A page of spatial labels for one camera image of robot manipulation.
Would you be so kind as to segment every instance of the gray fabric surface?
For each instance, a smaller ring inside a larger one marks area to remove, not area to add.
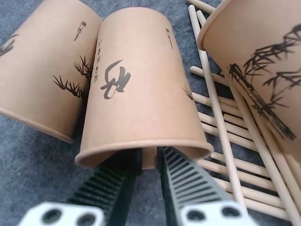
[[[21,25],[41,0],[0,0],[0,44]],[[185,0],[84,0],[102,18],[130,6],[153,8],[171,21],[185,65],[191,89],[208,96],[204,79],[189,73],[192,65],[201,66],[194,41],[188,4]],[[207,0],[217,6],[218,0]],[[215,73],[220,70],[210,60]],[[217,86],[218,94],[231,97],[228,88]],[[208,107],[198,105],[212,115]],[[0,116],[0,226],[16,225],[26,210],[42,201],[64,201],[87,179],[92,170],[78,167],[73,159],[79,151],[82,119],[75,133],[75,143],[66,144],[14,120]],[[221,152],[217,137],[207,136],[215,150]],[[232,145],[238,158],[262,165],[260,157],[251,151]],[[290,225],[290,223],[250,211],[260,225]],[[166,225],[165,209],[159,174],[145,171],[137,180],[130,205],[127,226]]]

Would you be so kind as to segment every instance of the wooden stick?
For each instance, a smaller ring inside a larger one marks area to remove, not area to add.
[[[188,7],[188,11],[189,11],[191,24],[192,24],[194,38],[197,42],[198,34],[201,29],[198,24],[196,9],[193,5],[190,5]],[[229,141],[227,129],[225,127],[225,121],[224,121],[224,118],[222,115],[222,109],[220,106],[220,102],[217,98],[214,81],[211,76],[207,53],[205,51],[198,50],[198,54],[199,54],[199,58],[201,60],[202,66],[203,66],[208,93],[209,93],[209,96],[212,101],[212,109],[213,109],[214,117],[216,119],[217,128],[218,128],[219,135],[220,135],[222,151],[226,158],[226,165],[227,165],[227,169],[229,172],[229,179],[230,179],[230,182],[232,185],[233,194],[234,194],[235,200],[242,206],[243,209],[245,209],[245,211],[247,211],[245,203],[244,203],[244,196],[241,191],[241,185],[240,185],[240,181],[238,178],[238,172],[237,172],[237,169],[234,164],[232,148],[231,148],[231,144]]]
[[[290,221],[290,218],[284,209],[281,209],[281,208],[278,208],[275,206],[270,206],[270,205],[264,204],[262,202],[257,202],[257,201],[247,199],[247,198],[245,198],[245,203],[246,203],[247,208],[249,208],[251,210],[255,210],[260,213],[265,213],[265,214],[271,215],[276,218]]]
[[[198,93],[192,92],[192,96],[195,102],[198,102],[200,104],[212,107],[213,102],[210,98],[200,95]],[[224,103],[220,103],[220,108],[223,112],[226,112],[228,114],[235,115],[237,117],[241,117],[241,113],[239,112],[239,109],[237,107],[233,107]]]
[[[289,165],[287,164],[271,131],[264,124],[264,122],[259,118],[259,115],[254,110],[251,110],[251,112],[253,114],[253,117],[257,123],[259,130],[261,131],[263,138],[265,139],[265,141],[269,147],[269,151],[272,154],[272,156],[276,162],[276,165],[282,175],[282,178],[285,181],[287,188],[289,189],[299,212],[301,213],[301,190],[300,190],[300,187],[299,187],[296,179],[294,178],[293,173],[292,173]]]
[[[246,123],[243,119],[229,115],[224,114],[224,120],[233,123],[234,125],[241,126],[243,128],[246,128]]]
[[[211,162],[211,161],[208,161],[205,159],[201,159],[201,160],[198,160],[198,164],[207,170],[211,170],[213,172],[220,173],[220,174],[223,174],[226,176],[228,175],[227,167],[220,165],[218,163]],[[245,172],[241,172],[241,171],[238,171],[238,177],[241,181],[245,181],[249,184],[252,184],[252,185],[255,185],[258,187],[262,187],[267,190],[276,191],[273,182],[270,180],[263,179],[263,178],[260,178],[260,177],[257,177],[257,176],[254,176],[252,174],[248,174]]]
[[[237,107],[236,102],[232,99],[229,99],[229,98],[226,98],[226,97],[218,97],[218,100],[221,103],[224,103],[224,104],[227,104],[227,105],[230,105],[230,106],[233,106],[233,107]]]
[[[265,167],[267,168],[272,181],[275,184],[275,187],[277,189],[279,197],[281,198],[281,200],[285,206],[285,209],[287,210],[287,213],[292,221],[292,224],[294,226],[301,226],[301,216],[298,212],[298,209],[297,209],[297,207],[291,197],[291,194],[289,193],[289,191],[281,177],[281,174],[279,173],[279,170],[278,170],[276,164],[274,163],[274,160],[273,160],[269,150],[267,149],[267,147],[265,145],[265,142],[255,124],[255,121],[254,121],[243,97],[234,87],[232,80],[228,79],[228,78],[226,78],[226,79],[229,84],[230,90],[234,96],[234,99],[236,100],[236,103],[243,115],[244,121],[246,122],[246,125],[253,137],[254,143],[261,156],[261,159],[262,159]]]
[[[223,154],[213,152],[210,157],[213,159],[225,162],[225,157],[223,156]],[[262,166],[258,166],[256,164],[253,164],[248,161],[241,160],[241,159],[234,159],[234,163],[235,163],[236,167],[238,167],[238,168],[255,173],[260,176],[270,178],[270,175],[269,175],[267,169]]]
[[[190,72],[193,73],[193,74],[196,74],[198,76],[201,76],[201,77],[205,77],[204,75],[204,71],[202,68],[199,68],[199,67],[196,67],[196,66],[192,66],[190,67]],[[227,81],[224,77],[220,76],[219,74],[214,74],[214,73],[211,73],[212,74],[212,77],[213,77],[213,80],[219,84],[222,84],[224,86],[228,86],[227,84]]]
[[[202,127],[203,127],[203,130],[204,130],[205,133],[209,133],[209,134],[211,134],[213,136],[216,136],[216,137],[219,136],[217,128],[215,128],[213,126],[210,126],[210,125],[207,125],[205,123],[202,123]],[[231,133],[228,133],[228,137],[229,137],[230,142],[257,152],[257,148],[256,148],[253,141],[245,139],[243,137],[239,137],[239,136],[231,134]]]
[[[190,2],[192,5],[195,5],[199,9],[201,9],[209,14],[211,14],[215,10],[215,8],[213,6],[210,6],[207,3],[204,3],[199,0],[187,0],[187,1]]]
[[[228,181],[217,178],[214,179],[226,192],[232,192],[231,184]],[[276,206],[278,208],[284,209],[283,203],[277,196],[260,192],[244,186],[242,186],[241,189],[245,198],[249,198],[255,201],[259,201],[271,206]]]
[[[210,115],[198,112],[198,116],[201,119],[202,122],[206,122],[210,125],[216,126],[216,120],[214,117],[211,117]],[[225,122],[225,127],[228,132],[234,133],[238,136],[244,137],[246,139],[252,140],[251,134],[249,133],[248,130],[243,129],[239,126],[235,126],[233,124]]]
[[[292,157],[291,154],[282,152],[283,156],[287,162],[287,164],[290,166],[290,169],[299,185],[301,188],[301,168],[300,165],[297,163],[297,161]]]

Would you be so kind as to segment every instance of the screw hole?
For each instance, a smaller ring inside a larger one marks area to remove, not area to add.
[[[78,226],[92,226],[95,222],[95,216],[92,214],[85,214],[77,221]]]
[[[52,224],[59,220],[61,217],[62,212],[58,209],[49,210],[46,212],[42,218],[43,222],[45,224]]]
[[[201,221],[201,220],[205,219],[205,215],[203,212],[201,212],[199,210],[191,210],[187,214],[187,218],[189,220]]]
[[[222,214],[225,217],[239,217],[240,216],[240,212],[233,207],[224,207],[222,209]]]

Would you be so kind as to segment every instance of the upside-down paper cup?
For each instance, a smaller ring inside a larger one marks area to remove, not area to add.
[[[299,162],[300,8],[299,0],[225,0],[198,37],[198,46],[233,80],[248,105]]]
[[[72,142],[100,17],[78,0],[45,0],[0,48],[0,113]]]
[[[193,159],[207,143],[169,21],[148,8],[126,8],[103,22],[80,153],[95,167],[118,150],[175,146]]]

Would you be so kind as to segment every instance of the cup rim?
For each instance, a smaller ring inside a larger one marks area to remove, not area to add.
[[[213,11],[213,13],[208,17],[206,20],[206,23],[204,26],[201,28],[201,31],[198,34],[198,48],[201,50],[205,50],[203,46],[203,39],[204,36],[206,35],[206,32],[208,31],[208,28],[211,26],[211,24],[216,20],[218,15],[231,3],[233,0],[223,0],[218,7]]]
[[[62,133],[60,133],[60,132],[58,132],[58,131],[50,128],[50,127],[42,125],[42,124],[40,124],[40,123],[38,123],[36,121],[30,120],[30,119],[28,119],[28,118],[26,118],[24,116],[21,116],[21,115],[19,115],[17,113],[14,113],[14,112],[11,112],[9,110],[6,110],[6,109],[4,109],[2,107],[0,107],[0,114],[3,114],[3,115],[5,115],[5,116],[7,116],[7,117],[9,117],[11,119],[14,119],[14,120],[18,121],[18,122],[24,123],[27,126],[30,126],[30,127],[34,128],[34,129],[37,129],[38,131],[46,133],[46,134],[48,134],[48,135],[50,135],[52,137],[55,137],[55,138],[60,139],[62,141],[65,141],[65,142],[67,142],[69,144],[73,143],[73,139],[71,137],[68,137],[68,136],[66,136],[66,135],[64,135],[64,134],[62,134]]]
[[[207,141],[189,140],[189,139],[148,139],[136,140],[128,142],[119,142],[114,144],[101,145],[86,150],[81,150],[75,157],[74,161],[79,166],[95,168],[97,165],[89,164],[88,159],[95,159],[99,154],[115,152],[123,149],[156,147],[156,146],[174,146],[174,147],[191,147],[199,149],[200,153],[204,153],[200,158],[206,158],[214,152],[213,146]]]

